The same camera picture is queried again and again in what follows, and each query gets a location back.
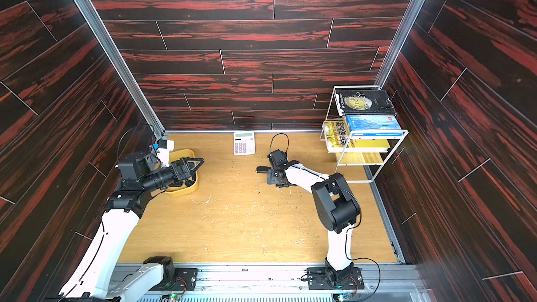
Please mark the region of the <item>large black smart key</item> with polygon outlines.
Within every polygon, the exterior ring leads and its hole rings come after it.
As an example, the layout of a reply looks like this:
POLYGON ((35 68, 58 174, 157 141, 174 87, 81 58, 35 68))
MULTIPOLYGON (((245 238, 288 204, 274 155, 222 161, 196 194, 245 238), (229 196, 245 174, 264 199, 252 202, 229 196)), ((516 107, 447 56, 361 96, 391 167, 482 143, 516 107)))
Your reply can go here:
POLYGON ((268 174, 270 170, 271 168, 269 166, 258 166, 255 171, 257 173, 268 174))

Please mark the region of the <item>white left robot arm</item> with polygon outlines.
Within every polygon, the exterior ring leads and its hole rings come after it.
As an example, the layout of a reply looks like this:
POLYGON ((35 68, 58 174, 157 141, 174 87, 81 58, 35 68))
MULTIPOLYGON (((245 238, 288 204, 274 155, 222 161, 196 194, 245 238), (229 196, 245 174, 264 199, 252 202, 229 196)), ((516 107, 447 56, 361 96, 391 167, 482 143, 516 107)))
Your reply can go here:
POLYGON ((174 183, 192 185, 204 159, 182 157, 156 167, 154 154, 134 152, 117 164, 121 179, 109 197, 100 226, 71 278, 60 289, 59 301, 138 301, 154 287, 169 289, 178 281, 171 257, 151 257, 115 288, 110 280, 124 245, 156 192, 174 183))

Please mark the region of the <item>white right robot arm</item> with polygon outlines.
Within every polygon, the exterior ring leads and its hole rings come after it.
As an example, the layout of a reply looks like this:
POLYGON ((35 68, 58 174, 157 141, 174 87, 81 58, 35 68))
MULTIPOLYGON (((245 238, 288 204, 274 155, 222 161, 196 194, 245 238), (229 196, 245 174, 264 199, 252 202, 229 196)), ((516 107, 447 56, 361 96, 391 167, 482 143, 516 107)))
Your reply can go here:
POLYGON ((350 239, 362 214, 346 179, 340 173, 322 174, 296 160, 289 161, 281 150, 269 153, 268 160, 271 165, 258 166, 256 172, 266 174, 269 185, 301 187, 312 194, 317 216, 328 231, 325 275, 333 287, 341 286, 354 268, 350 239))

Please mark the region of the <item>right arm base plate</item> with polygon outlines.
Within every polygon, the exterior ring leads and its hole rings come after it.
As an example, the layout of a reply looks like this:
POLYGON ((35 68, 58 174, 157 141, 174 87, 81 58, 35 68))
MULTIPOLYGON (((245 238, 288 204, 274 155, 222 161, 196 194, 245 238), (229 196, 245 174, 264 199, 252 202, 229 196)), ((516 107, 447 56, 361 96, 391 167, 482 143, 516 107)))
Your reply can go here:
POLYGON ((306 269, 306 273, 300 280, 306 282, 310 290, 364 289, 362 273, 353 263, 340 271, 336 271, 331 266, 310 267, 306 269))

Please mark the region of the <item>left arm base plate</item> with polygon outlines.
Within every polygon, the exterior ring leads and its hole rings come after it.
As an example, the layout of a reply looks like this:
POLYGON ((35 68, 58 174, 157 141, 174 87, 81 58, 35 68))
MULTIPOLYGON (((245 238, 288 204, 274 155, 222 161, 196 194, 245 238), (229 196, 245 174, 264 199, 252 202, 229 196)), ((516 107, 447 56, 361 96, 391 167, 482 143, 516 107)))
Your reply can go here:
POLYGON ((190 292, 197 284, 197 268, 175 268, 175 273, 164 273, 163 280, 150 289, 151 292, 190 292))

